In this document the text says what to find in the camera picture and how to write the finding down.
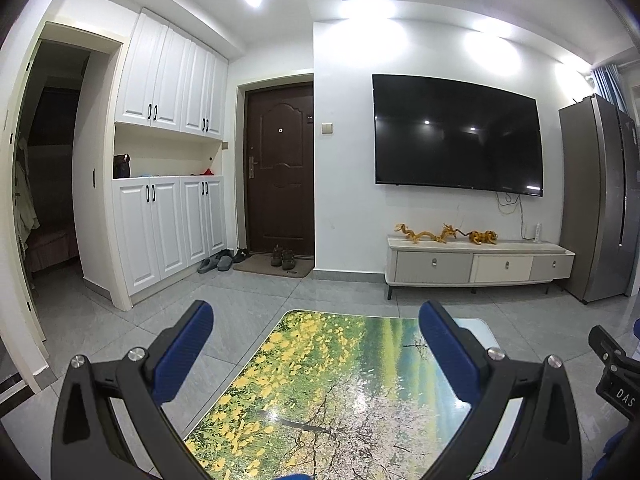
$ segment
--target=television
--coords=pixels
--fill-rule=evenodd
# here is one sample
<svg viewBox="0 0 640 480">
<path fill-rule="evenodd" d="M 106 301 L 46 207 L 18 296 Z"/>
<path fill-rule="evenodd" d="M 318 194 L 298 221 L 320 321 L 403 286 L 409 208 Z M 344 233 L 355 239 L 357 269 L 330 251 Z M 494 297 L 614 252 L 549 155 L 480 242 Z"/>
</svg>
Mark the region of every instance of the television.
<svg viewBox="0 0 640 480">
<path fill-rule="evenodd" d="M 373 75 L 376 183 L 542 196 L 536 100 L 497 88 Z"/>
</svg>

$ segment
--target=yellow dragon toy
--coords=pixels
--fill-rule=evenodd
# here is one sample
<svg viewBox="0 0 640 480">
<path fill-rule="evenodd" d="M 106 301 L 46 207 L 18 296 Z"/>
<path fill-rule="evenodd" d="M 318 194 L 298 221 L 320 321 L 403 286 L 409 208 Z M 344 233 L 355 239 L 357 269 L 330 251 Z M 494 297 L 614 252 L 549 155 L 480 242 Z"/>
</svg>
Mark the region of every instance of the yellow dragon toy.
<svg viewBox="0 0 640 480">
<path fill-rule="evenodd" d="M 414 244 L 417 244 L 418 241 L 420 241 L 420 238 L 422 238 L 423 236 L 428 236 L 434 242 L 439 242 L 441 244 L 446 244 L 446 238 L 449 236 L 457 238 L 456 229 L 454 229 L 452 225 L 443 224 L 443 226 L 444 227 L 442 229 L 442 232 L 440 233 L 440 236 L 435 235 L 429 231 L 422 231 L 416 234 L 415 232 L 411 231 L 411 229 L 409 229 L 405 224 L 396 224 L 395 231 L 402 231 L 404 234 L 406 234 L 407 239 L 412 240 Z"/>
<path fill-rule="evenodd" d="M 463 233 L 460 229 L 456 229 L 456 231 L 463 236 L 468 236 L 469 241 L 475 243 L 476 245 L 495 245 L 495 242 L 498 239 L 498 235 L 494 231 L 485 231 L 484 233 L 481 233 L 480 231 L 469 231 L 468 233 Z"/>
</svg>

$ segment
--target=metal bolt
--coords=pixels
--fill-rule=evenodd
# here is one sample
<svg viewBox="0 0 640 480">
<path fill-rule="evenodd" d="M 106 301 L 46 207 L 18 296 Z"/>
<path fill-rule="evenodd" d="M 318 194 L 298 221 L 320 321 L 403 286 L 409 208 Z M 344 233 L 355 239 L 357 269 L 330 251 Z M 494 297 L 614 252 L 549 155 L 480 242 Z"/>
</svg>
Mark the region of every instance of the metal bolt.
<svg viewBox="0 0 640 480">
<path fill-rule="evenodd" d="M 71 366 L 73 368 L 79 368 L 84 364 L 84 356 L 83 355 L 75 355 L 71 359 Z"/>
<path fill-rule="evenodd" d="M 139 346 L 136 348 L 132 348 L 129 350 L 127 357 L 132 361 L 140 361 L 145 356 L 145 349 L 140 348 Z"/>
<path fill-rule="evenodd" d="M 496 348 L 495 346 L 492 346 L 486 352 L 489 354 L 489 357 L 494 361 L 502 361 L 506 356 L 506 354 L 502 350 L 500 350 L 499 348 Z"/>
<path fill-rule="evenodd" d="M 560 368 L 562 366 L 562 359 L 556 355 L 550 355 L 546 362 L 549 363 L 549 366 L 552 368 Z"/>
</svg>

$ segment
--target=tv stand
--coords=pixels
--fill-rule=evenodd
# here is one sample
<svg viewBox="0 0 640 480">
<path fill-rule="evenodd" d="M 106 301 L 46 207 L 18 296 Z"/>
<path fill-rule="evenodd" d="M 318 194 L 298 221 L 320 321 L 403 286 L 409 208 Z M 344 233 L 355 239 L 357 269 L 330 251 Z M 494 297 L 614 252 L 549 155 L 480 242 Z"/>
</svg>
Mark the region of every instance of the tv stand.
<svg viewBox="0 0 640 480">
<path fill-rule="evenodd" d="M 401 286 L 469 287 L 550 283 L 568 278 L 575 253 L 548 242 L 498 240 L 476 245 L 466 240 L 446 244 L 387 237 L 386 298 Z"/>
</svg>

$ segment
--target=gray refrigerator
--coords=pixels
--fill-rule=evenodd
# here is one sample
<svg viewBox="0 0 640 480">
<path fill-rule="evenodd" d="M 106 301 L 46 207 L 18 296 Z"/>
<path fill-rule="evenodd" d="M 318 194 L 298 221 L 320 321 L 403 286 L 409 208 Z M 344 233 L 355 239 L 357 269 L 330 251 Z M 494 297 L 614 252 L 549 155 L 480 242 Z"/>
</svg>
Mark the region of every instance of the gray refrigerator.
<svg viewBox="0 0 640 480">
<path fill-rule="evenodd" d="M 599 95 L 560 110 L 564 211 L 560 244 L 575 253 L 564 287 L 583 303 L 626 292 L 640 226 L 636 125 Z"/>
</svg>

